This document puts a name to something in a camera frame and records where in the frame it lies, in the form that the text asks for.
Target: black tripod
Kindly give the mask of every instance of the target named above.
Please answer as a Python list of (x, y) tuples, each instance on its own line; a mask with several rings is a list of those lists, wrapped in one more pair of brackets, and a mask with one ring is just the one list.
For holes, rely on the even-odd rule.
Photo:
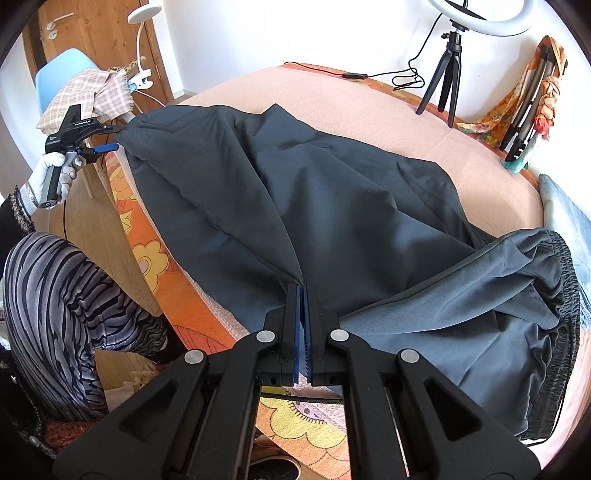
[(459, 33), (459, 30), (456, 30), (445, 33), (441, 37), (449, 39), (447, 42), (447, 48), (445, 53), (442, 55), (441, 60), (439, 60), (437, 70), (435, 70), (435, 74), (433, 75), (431, 83), (429, 83), (429, 87), (427, 87), (427, 91), (423, 96), (423, 100), (421, 100), (421, 104), (417, 108), (417, 115), (421, 115), (421, 113), (425, 111), (429, 100), (433, 96), (435, 88), (439, 84), (439, 80), (441, 80), (441, 77), (445, 72), (437, 110), (440, 112), (445, 111), (447, 98), (449, 97), (449, 92), (451, 91), (452, 101), (449, 105), (447, 125), (449, 128), (453, 128), (454, 120), (456, 119), (457, 94), (460, 90), (460, 74), (462, 73), (462, 58), (460, 57), (460, 54), (462, 53), (462, 34)]

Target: striped leggings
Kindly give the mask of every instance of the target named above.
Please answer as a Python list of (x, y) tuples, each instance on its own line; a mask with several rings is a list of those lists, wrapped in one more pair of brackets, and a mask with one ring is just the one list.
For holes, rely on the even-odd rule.
[(74, 245), (36, 232), (11, 251), (4, 308), (12, 353), (28, 386), (56, 420), (108, 413), (95, 348), (153, 355), (165, 321), (131, 300)]

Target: yellow flower pattern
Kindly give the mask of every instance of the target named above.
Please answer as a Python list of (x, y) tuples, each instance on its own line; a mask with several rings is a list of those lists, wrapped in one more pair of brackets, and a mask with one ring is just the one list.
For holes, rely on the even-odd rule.
[(146, 245), (137, 244), (133, 252), (146, 283), (150, 290), (155, 292), (158, 287), (158, 275), (168, 266), (168, 255), (162, 252), (162, 246), (158, 240), (152, 240)]
[[(283, 393), (284, 395), (289, 394), (283, 388), (267, 388), (266, 390), (272, 390), (273, 393)], [(331, 448), (345, 439), (344, 432), (323, 420), (307, 418), (294, 407), (292, 402), (274, 398), (261, 398), (261, 403), (275, 410), (275, 413), (271, 416), (271, 428), (275, 434), (282, 438), (298, 439), (306, 435), (308, 441), (318, 448)]]
[(119, 220), (121, 221), (125, 235), (127, 235), (131, 230), (131, 214), (133, 212), (133, 209), (131, 209), (129, 212), (121, 213), (119, 215)]
[(121, 167), (117, 167), (109, 176), (109, 182), (116, 202), (121, 200), (136, 200), (134, 191), (129, 186)]

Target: gloved hand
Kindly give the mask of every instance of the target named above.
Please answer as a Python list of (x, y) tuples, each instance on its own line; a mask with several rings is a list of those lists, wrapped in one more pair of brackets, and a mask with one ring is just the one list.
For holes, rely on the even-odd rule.
[(80, 169), (86, 165), (86, 160), (83, 157), (77, 156), (71, 165), (63, 166), (65, 161), (66, 158), (61, 153), (53, 152), (43, 155), (29, 178), (28, 184), (30, 188), (26, 184), (21, 187), (23, 207), (30, 216), (38, 208), (43, 193), (45, 176), (49, 167), (62, 167), (60, 180), (57, 185), (57, 203), (63, 202), (70, 193), (72, 182), (77, 177)]

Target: door handle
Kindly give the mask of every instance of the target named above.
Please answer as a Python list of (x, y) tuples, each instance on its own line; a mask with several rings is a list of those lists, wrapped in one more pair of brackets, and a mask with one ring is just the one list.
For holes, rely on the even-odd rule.
[(69, 13), (67, 15), (62, 15), (61, 17), (57, 17), (57, 18), (53, 19), (51, 22), (49, 22), (45, 28), (48, 30), (53, 30), (56, 27), (56, 22), (58, 22), (60, 20), (64, 20), (64, 18), (71, 17), (72, 15), (74, 15), (74, 12)]

